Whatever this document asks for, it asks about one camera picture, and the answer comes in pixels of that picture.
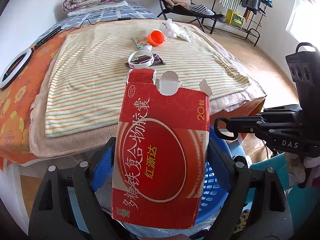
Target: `black cable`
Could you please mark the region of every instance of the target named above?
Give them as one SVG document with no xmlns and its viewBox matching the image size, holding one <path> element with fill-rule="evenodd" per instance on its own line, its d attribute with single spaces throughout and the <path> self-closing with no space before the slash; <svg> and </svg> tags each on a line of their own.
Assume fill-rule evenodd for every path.
<svg viewBox="0 0 320 240">
<path fill-rule="evenodd" d="M 67 30 L 65 30 L 65 29 L 61 29 L 61 30 L 62 30 L 62 31 L 68 31 L 68 30 L 71 30 L 72 28 L 75 28 L 75 29 L 79 30 L 85 21 L 88 21 L 88 22 L 90 23 L 90 25 L 96 25 L 97 23 L 101 23 L 101 22 L 110 22 L 110 21 L 100 21 L 100 22 L 91 23 L 91 22 L 89 21 L 89 19 L 85 19 L 85 20 L 81 23 L 81 25 L 80 25 L 79 27 L 71 27 L 71 28 L 69 28 L 69 29 L 67 29 Z"/>
<path fill-rule="evenodd" d="M 266 146 L 266 144 L 265 144 L 264 140 L 261 140 L 261 141 L 263 142 L 263 145 L 264 145 L 264 147 L 266 148 L 266 151 L 267 151 L 267 159 L 269 159 L 268 148 L 267 148 L 267 146 Z"/>
</svg>

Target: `red medicine box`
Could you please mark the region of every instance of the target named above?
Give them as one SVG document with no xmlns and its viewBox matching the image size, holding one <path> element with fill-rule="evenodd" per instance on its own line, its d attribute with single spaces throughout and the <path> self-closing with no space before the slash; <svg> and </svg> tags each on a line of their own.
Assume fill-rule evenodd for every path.
<svg viewBox="0 0 320 240">
<path fill-rule="evenodd" d="M 118 124 L 112 217 L 154 228 L 190 228 L 203 191 L 209 96 L 177 74 L 130 70 Z"/>
</svg>

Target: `teal plastic stool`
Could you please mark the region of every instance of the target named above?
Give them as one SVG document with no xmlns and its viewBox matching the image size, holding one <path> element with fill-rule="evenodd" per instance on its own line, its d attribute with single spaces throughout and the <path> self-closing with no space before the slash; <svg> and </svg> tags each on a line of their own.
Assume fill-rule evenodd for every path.
<svg viewBox="0 0 320 240">
<path fill-rule="evenodd" d="M 284 190 L 291 188 L 289 186 L 289 175 L 286 170 L 287 162 L 284 154 L 280 154 L 263 162 L 254 163 L 250 169 L 264 171 L 267 167 L 275 169 Z M 254 197 L 254 188 L 248 191 L 246 203 L 252 202 Z M 306 220 L 308 215 L 320 200 L 320 188 L 298 188 L 294 186 L 287 196 L 290 206 L 293 229 L 296 231 Z"/>
</svg>

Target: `brand logo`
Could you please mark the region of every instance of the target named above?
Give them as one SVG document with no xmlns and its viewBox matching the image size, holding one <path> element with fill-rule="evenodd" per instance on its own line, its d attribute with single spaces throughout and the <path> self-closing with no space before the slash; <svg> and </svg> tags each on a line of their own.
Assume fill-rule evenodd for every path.
<svg viewBox="0 0 320 240">
<path fill-rule="evenodd" d="M 298 143 L 294 143 L 294 145 L 292 145 L 292 142 L 287 143 L 287 141 L 283 140 L 282 141 L 282 146 L 287 146 L 287 147 L 293 147 L 293 148 L 298 148 Z"/>
<path fill-rule="evenodd" d="M 134 96 L 135 91 L 136 91 L 136 87 L 134 85 L 131 85 L 128 91 L 129 98 L 132 98 Z"/>
</svg>

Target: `window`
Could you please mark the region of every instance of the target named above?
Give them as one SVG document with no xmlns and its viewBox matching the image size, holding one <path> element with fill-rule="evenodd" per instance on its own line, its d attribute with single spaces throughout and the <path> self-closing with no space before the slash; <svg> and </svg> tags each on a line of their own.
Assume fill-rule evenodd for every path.
<svg viewBox="0 0 320 240">
<path fill-rule="evenodd" d="M 298 42 L 310 42 L 320 49 L 320 14 L 318 9 L 304 0 L 295 0 L 286 31 Z"/>
</svg>

